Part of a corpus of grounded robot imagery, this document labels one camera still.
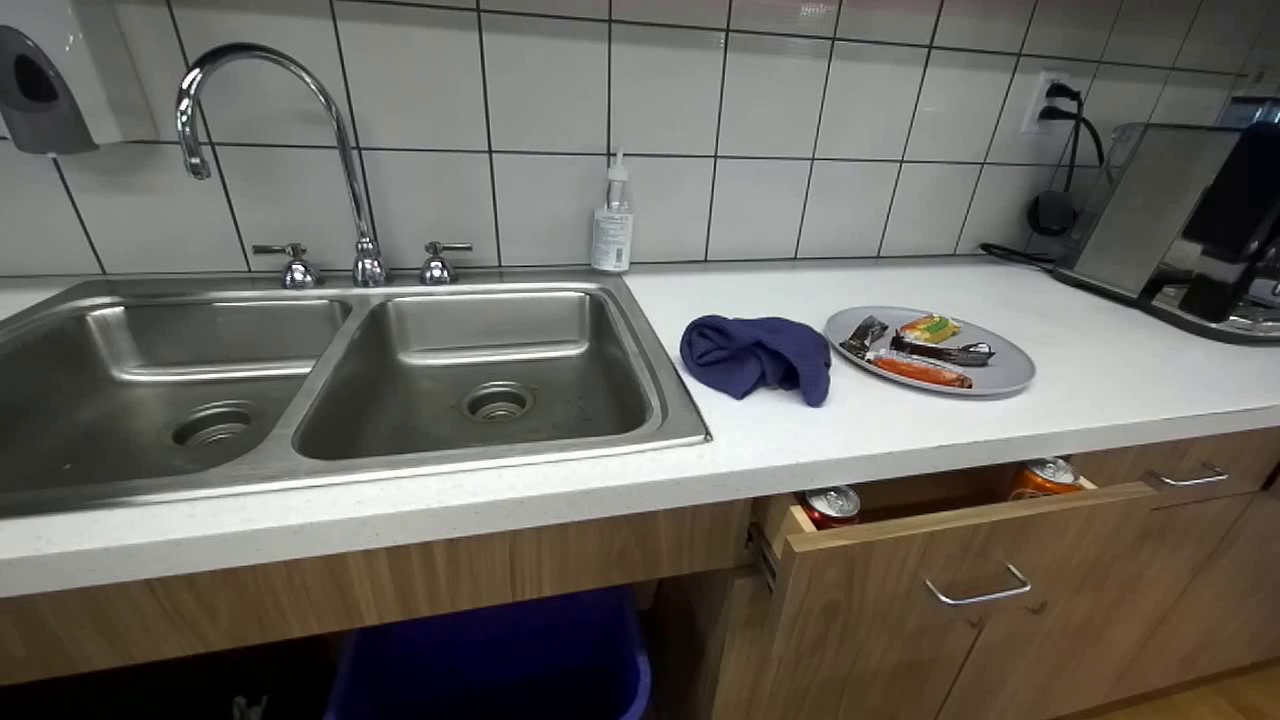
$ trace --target drawer handle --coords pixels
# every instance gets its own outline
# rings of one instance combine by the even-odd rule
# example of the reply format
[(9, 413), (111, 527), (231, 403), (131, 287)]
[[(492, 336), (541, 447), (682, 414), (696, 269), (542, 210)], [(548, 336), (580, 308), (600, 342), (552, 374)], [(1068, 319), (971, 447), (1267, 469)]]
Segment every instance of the drawer handle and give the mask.
[(1159, 475), (1163, 487), (1208, 487), (1208, 483), (1233, 483), (1226, 471), (1214, 475)]
[(924, 589), (943, 604), (943, 608), (975, 608), (975, 604), (1002, 604), (1002, 601), (1017, 601), (1017, 597), (1032, 597), (1034, 584), (1032, 575), (1022, 575), (1017, 563), (1002, 563), (1006, 575), (1017, 575), (1012, 589), (999, 589), (999, 592), (981, 592), (981, 597), (949, 597), (943, 589), (937, 589), (926, 575), (924, 575)]

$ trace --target white countertop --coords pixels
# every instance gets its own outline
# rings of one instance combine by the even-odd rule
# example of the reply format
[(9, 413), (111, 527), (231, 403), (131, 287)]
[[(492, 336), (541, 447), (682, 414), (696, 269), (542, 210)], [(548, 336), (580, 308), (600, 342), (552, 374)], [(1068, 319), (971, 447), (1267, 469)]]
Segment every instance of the white countertop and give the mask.
[[(0, 520), (0, 597), (1280, 426), (1280, 347), (1213, 342), (1032, 269), (759, 263), (634, 271), (626, 284), (673, 354), (682, 324), (702, 310), (819, 328), (853, 305), (916, 305), (1002, 330), (1034, 354), (1039, 374), (1017, 401), (940, 401), (835, 361), (822, 406), (787, 391), (728, 401), (692, 384), (714, 437), (701, 447), (16, 517)], [(0, 310), (33, 301), (37, 287), (0, 287)]]

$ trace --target white tile wall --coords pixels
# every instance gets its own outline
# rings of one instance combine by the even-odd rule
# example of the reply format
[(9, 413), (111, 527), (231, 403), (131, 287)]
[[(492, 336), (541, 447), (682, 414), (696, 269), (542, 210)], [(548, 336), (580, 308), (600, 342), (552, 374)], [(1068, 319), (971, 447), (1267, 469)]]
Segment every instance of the white tile wall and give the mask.
[(722, 75), (722, 157), (807, 157), (822, 99), (827, 42), (733, 34)]
[[(1020, 202), (1059, 175), (1068, 128), (1022, 128), (1039, 70), (1088, 92), (1115, 157), (1127, 125), (1213, 125), (1226, 92), (1280, 92), (1276, 0), (117, 7), (160, 137), (65, 159), (69, 186), (47, 159), (0, 157), (0, 277), (94, 271), (94, 257), (102, 271), (244, 271), (244, 245), (284, 235), (353, 261), (332, 128), (280, 66), (206, 82), (218, 168), (179, 170), (170, 82), (210, 42), (284, 47), (353, 113), (402, 271), (425, 239), (476, 245), (464, 263), (584, 263), (613, 143), (632, 151), (634, 261), (967, 251), (1017, 239)], [(1079, 201), (1101, 195), (1083, 168)]]

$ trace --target double sink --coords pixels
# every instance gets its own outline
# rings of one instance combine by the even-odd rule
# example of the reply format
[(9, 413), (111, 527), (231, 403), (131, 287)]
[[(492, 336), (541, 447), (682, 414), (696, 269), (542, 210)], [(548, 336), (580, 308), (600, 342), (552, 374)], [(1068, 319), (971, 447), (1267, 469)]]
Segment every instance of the double sink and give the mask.
[(619, 279), (80, 284), (0, 324), (0, 513), (701, 443)]

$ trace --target blue cloth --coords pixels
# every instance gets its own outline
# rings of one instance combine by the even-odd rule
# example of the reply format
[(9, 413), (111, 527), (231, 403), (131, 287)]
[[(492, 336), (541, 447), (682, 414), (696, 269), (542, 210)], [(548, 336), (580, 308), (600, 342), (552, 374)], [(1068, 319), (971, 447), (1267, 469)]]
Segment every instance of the blue cloth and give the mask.
[(798, 388), (803, 403), (819, 406), (831, 388), (827, 340), (783, 317), (701, 317), (680, 336), (680, 361), (689, 374), (733, 401), (756, 388)]

